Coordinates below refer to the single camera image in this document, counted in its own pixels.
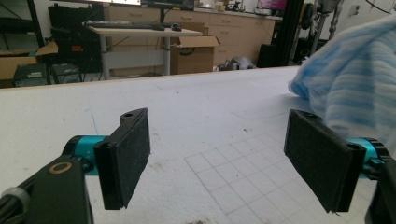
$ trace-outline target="keyboard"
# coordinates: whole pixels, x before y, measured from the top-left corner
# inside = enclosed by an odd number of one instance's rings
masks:
[[[157,22],[157,21],[140,21],[140,22],[132,22],[132,24],[136,25],[149,25],[149,26],[161,26],[163,28],[171,28],[173,23],[169,22]]]
[[[152,30],[151,25],[139,23],[116,23],[116,22],[92,22],[87,25],[93,28],[106,28],[106,29],[144,29]]]

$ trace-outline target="wooden cabinet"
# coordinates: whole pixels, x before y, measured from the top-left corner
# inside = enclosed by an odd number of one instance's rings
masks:
[[[170,10],[166,13],[165,22],[201,22],[209,24],[209,16],[204,12]]]
[[[126,6],[109,6],[105,10],[106,21],[158,21],[160,19],[160,10],[149,7],[126,7]],[[111,51],[139,51],[160,49],[162,39],[159,37],[125,37],[112,36],[106,38],[106,44]],[[162,66],[137,67],[114,69],[111,71],[112,76],[124,77],[141,75],[146,73],[161,73]]]
[[[160,10],[145,7],[110,6],[107,20],[110,21],[157,21]],[[271,44],[276,19],[264,18],[244,13],[217,13],[206,11],[170,10],[166,13],[165,22],[201,22],[205,24],[207,33],[216,36],[220,42],[215,47],[213,65],[225,63],[233,57],[249,57],[254,63],[259,57],[261,44]],[[109,39],[107,44],[115,44],[122,40],[119,37]],[[153,48],[161,41],[158,38],[128,38],[117,45],[114,50]]]
[[[275,20],[234,15],[210,15],[209,34],[219,39],[214,65],[233,57],[257,62],[262,44],[271,44]]]

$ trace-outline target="computer monitor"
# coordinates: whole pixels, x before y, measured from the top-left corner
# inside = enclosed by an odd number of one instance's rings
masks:
[[[142,0],[141,6],[193,11],[194,0]]]
[[[259,0],[257,8],[285,10],[288,0]]]

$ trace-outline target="white tabletop surface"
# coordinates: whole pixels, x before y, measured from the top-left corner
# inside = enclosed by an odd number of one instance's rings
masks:
[[[164,31],[155,31],[150,29],[105,29],[93,28],[88,26],[89,29],[99,35],[130,35],[130,36],[160,36],[160,37],[179,37],[179,36],[199,36],[201,32],[182,29],[181,31],[172,31],[171,28],[165,28]]]
[[[0,90],[0,191],[58,157],[74,135],[109,135],[148,108],[151,155],[128,209],[104,210],[87,176],[95,223],[362,223],[375,182],[349,213],[326,214],[283,154],[297,67]]]

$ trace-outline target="textured rubber pad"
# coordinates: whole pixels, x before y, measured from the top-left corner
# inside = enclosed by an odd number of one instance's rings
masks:
[[[146,108],[120,116],[121,125],[94,147],[105,209],[127,207],[150,154]]]
[[[285,154],[326,212],[347,212],[361,172],[364,147],[348,143],[316,115],[291,110]]]

